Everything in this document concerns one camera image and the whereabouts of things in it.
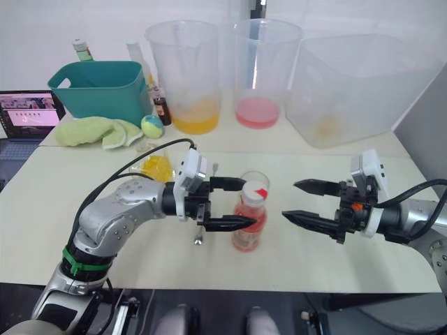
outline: bottle cap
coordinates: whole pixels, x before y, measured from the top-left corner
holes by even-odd
[[[85,51],[87,47],[87,42],[84,40],[76,39],[71,44],[73,44],[73,47],[76,51]]]
[[[242,201],[250,207],[261,207],[267,198],[267,187],[260,181],[247,181],[242,187]]]
[[[140,47],[140,43],[136,40],[128,40],[126,45],[127,47]]]

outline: green cable tie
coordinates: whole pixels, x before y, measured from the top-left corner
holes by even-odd
[[[70,273],[74,276],[78,274],[79,271],[102,271],[107,270],[109,268],[109,264],[102,264],[102,265],[91,265],[91,264],[84,264],[79,263],[75,260],[73,255],[70,254],[70,251],[67,250],[67,248],[64,248],[62,251],[62,256],[70,263],[71,269]]]

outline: tennis ball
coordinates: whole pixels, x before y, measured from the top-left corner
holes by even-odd
[[[141,119],[142,133],[150,138],[159,138],[163,135],[163,124],[159,117],[155,115],[146,115]]]

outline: clear plastic container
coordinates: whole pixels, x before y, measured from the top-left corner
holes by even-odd
[[[381,34],[303,40],[286,116],[318,148],[390,131],[441,66]]]
[[[217,29],[199,21],[171,21],[146,30],[163,78],[174,125],[187,134],[211,131],[219,120]]]
[[[235,25],[235,113],[249,128],[273,126],[284,101],[301,28],[279,20]]]
[[[267,191],[270,188],[270,180],[262,172],[255,171],[255,170],[247,171],[242,176],[240,176],[240,178],[245,180],[245,181],[253,181],[253,180],[254,181],[259,181],[259,182],[264,184],[264,186],[266,187]]]

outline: green cloth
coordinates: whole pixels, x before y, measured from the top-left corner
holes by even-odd
[[[103,149],[122,147],[126,143],[124,127],[116,121],[112,121],[112,127],[112,131],[109,131],[103,137]]]
[[[60,145],[75,147],[99,141],[113,129],[113,121],[105,117],[85,117],[59,124],[54,130]]]
[[[134,143],[137,139],[142,137],[142,131],[135,124],[131,124],[130,122],[116,119],[114,120],[121,124],[126,131],[126,147]]]
[[[85,117],[59,124],[54,130],[60,145],[75,147],[102,139],[104,149],[129,146],[142,136],[142,131],[130,122],[105,117]]]

